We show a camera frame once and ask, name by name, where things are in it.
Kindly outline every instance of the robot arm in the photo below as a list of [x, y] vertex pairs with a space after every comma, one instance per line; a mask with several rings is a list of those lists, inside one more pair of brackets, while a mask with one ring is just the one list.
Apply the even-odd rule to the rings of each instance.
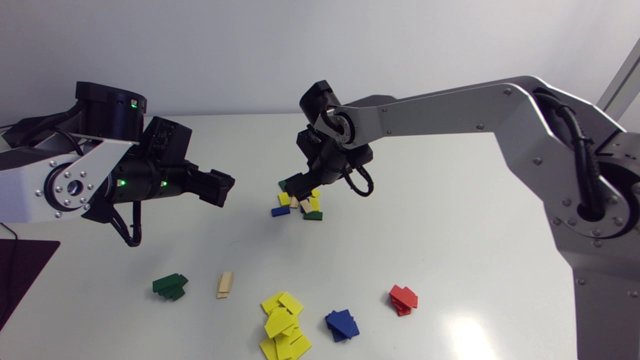
[[309, 172], [287, 179], [299, 199], [361, 173], [385, 136], [492, 132], [509, 169], [543, 202], [572, 266], [580, 359], [637, 359], [640, 338], [640, 135], [598, 108], [532, 77], [406, 99], [374, 95], [342, 105], [325, 81], [300, 106]]

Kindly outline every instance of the white table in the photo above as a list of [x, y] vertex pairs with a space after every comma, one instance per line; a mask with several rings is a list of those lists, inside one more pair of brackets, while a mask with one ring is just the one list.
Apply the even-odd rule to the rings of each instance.
[[[314, 222], [269, 212], [277, 182], [305, 171], [303, 115], [171, 119], [194, 130], [188, 160], [237, 179], [225, 207], [144, 202], [137, 249], [83, 219], [13, 225], [62, 245], [0, 332], [0, 359], [262, 359], [259, 304], [280, 290], [305, 305], [302, 359], [576, 358], [570, 267], [493, 135], [379, 140], [373, 195], [323, 186]], [[223, 271], [233, 288], [216, 300]], [[151, 292], [175, 272], [184, 297]], [[420, 297], [411, 315], [391, 308], [394, 284]], [[360, 335], [334, 343], [324, 316], [343, 309]]]

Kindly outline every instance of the pile of green blocks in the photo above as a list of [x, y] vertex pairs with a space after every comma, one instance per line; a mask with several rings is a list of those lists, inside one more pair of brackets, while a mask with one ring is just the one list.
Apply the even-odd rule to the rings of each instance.
[[172, 274], [154, 281], [153, 291], [160, 296], [164, 296], [165, 299], [178, 300], [184, 295], [182, 287], [187, 282], [189, 280], [182, 274]]

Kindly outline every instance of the pile of red blocks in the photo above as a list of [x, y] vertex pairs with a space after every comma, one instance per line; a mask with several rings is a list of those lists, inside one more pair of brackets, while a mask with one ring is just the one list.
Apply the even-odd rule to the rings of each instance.
[[418, 308], [418, 295], [414, 294], [406, 286], [403, 289], [398, 285], [394, 285], [389, 292], [389, 296], [391, 297], [391, 303], [398, 312], [398, 316], [409, 315], [411, 308]]

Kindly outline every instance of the pile of yellow blocks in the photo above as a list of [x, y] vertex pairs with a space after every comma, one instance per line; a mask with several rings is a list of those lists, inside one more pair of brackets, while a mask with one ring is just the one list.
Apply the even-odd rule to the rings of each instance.
[[267, 360], [297, 360], [311, 348], [298, 323], [304, 306], [290, 293], [273, 295], [262, 303], [262, 308], [269, 316], [264, 326], [267, 338], [260, 343]]

